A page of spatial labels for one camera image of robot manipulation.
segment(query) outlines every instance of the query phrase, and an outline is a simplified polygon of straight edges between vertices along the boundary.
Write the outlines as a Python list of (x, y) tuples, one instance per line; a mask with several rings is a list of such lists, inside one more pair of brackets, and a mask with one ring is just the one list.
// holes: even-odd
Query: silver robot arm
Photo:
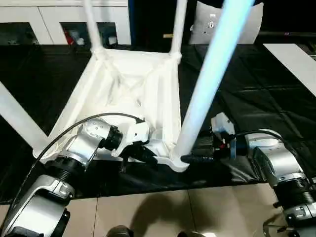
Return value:
[(148, 140), (148, 126), (132, 125), (131, 131), (135, 130), (143, 136), (135, 138), (129, 133), (122, 134), (115, 126), (98, 118), (85, 122), (56, 159), (45, 164), (47, 173), (33, 183), (9, 213), (1, 237), (62, 236), (70, 217), (66, 206), (98, 148), (106, 148), (125, 158), (154, 159), (154, 154), (140, 145)]
[[(282, 207), (288, 224), (279, 231), (289, 230), (290, 237), (316, 237), (314, 186), (293, 153), (278, 139), (282, 138), (281, 135), (269, 129), (259, 129), (248, 135), (236, 136), (233, 123), (224, 113), (212, 118), (212, 131), (222, 141), (221, 148), (215, 152), (229, 154), (233, 159), (237, 155), (248, 154), (258, 164), (278, 199), (274, 207)], [(270, 236), (268, 225), (264, 226), (264, 233), (266, 237)]]

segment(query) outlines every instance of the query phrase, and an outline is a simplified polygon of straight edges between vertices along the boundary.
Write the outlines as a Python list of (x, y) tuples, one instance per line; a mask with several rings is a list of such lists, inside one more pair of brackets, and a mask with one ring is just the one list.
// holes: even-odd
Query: black mat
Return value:
[[(182, 49), (179, 85), (182, 119), (196, 83), (206, 46)], [(0, 47), (1, 82), (48, 134), (84, 70), (90, 53), (68, 46)], [(316, 98), (263, 46), (239, 45), (203, 128), (225, 112), (237, 130), (269, 128), (292, 142), (316, 175)], [(10, 201), (32, 162), (32, 149), (3, 120), (0, 201)], [(119, 174), (119, 162), (93, 161), (77, 198), (264, 182), (247, 157), (208, 165), (190, 165), (175, 173), (164, 165), (130, 163)], [(40, 165), (30, 183), (43, 173)]]

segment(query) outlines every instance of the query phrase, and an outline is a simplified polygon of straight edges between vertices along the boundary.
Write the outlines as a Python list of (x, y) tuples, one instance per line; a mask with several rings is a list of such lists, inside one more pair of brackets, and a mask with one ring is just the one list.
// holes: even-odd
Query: floor tile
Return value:
[(189, 191), (198, 232), (217, 237), (262, 237), (262, 224), (280, 210), (268, 184)]
[(194, 230), (188, 192), (99, 198), (94, 237), (105, 236), (117, 225), (129, 227), (135, 237), (177, 237)]
[(70, 220), (63, 237), (93, 237), (96, 198), (72, 200), (67, 206)]
[(4, 218), (8, 209), (9, 209), (9, 205), (0, 205), (0, 225), (4, 221)]

